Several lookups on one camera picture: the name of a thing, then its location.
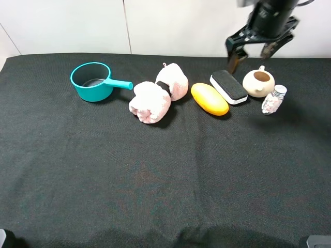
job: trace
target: white wall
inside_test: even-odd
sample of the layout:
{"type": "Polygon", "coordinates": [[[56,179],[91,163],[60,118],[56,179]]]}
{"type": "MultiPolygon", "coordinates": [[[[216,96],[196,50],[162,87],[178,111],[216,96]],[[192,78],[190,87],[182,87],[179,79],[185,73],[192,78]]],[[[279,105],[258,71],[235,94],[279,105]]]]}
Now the white wall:
{"type": "MultiPolygon", "coordinates": [[[[236,0],[0,0],[0,23],[22,54],[132,53],[226,57],[252,6],[236,0]]],[[[330,0],[296,8],[295,39],[276,57],[331,57],[330,0]]],[[[19,52],[0,27],[0,57],[19,52]]],[[[258,57],[262,45],[247,46],[258,57]]]]}

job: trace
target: pink towel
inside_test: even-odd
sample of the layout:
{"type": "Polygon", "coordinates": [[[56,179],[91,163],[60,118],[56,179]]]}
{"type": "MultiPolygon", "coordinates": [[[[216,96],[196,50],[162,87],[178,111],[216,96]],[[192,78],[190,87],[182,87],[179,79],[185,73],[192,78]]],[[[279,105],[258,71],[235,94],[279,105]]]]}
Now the pink towel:
{"type": "Polygon", "coordinates": [[[143,82],[133,89],[136,96],[129,103],[129,109],[145,124],[161,120],[171,101],[179,100],[188,91],[188,80],[181,68],[177,64],[163,65],[155,84],[143,82]]]}

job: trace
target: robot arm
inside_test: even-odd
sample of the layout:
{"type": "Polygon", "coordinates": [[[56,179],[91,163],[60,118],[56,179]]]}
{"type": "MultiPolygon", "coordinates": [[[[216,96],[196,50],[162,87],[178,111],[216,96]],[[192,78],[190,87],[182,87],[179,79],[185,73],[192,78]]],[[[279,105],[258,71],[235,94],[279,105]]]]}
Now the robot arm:
{"type": "Polygon", "coordinates": [[[246,44],[265,43],[262,58],[272,57],[282,46],[293,40],[292,31],[299,20],[291,17],[296,6],[313,2],[308,0],[298,5],[299,0],[237,0],[240,7],[255,4],[247,24],[227,38],[228,72],[233,74],[242,60],[248,57],[246,44]]]}

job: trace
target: small glass jar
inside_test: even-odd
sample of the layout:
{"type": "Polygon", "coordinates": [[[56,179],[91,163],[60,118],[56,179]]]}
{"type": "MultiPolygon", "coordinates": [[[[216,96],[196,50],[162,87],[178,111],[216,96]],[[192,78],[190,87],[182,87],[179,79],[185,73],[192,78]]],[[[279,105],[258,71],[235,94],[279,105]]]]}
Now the small glass jar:
{"type": "Polygon", "coordinates": [[[270,115],[277,111],[284,100],[284,96],[288,90],[283,85],[276,85],[273,92],[269,93],[262,103],[262,113],[270,115]]]}

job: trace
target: black cloth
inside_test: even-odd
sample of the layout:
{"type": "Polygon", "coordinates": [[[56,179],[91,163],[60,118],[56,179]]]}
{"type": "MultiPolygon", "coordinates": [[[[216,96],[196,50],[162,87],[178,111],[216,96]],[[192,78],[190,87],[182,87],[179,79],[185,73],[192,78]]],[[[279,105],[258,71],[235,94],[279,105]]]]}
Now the black cloth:
{"type": "Polygon", "coordinates": [[[178,63],[194,83],[226,58],[24,55],[0,72],[0,228],[30,247],[292,247],[331,234],[330,59],[247,59],[288,93],[275,114],[249,98],[215,117],[189,92],[146,125],[131,90],[88,103],[70,83],[83,63],[154,81],[178,63]]]}

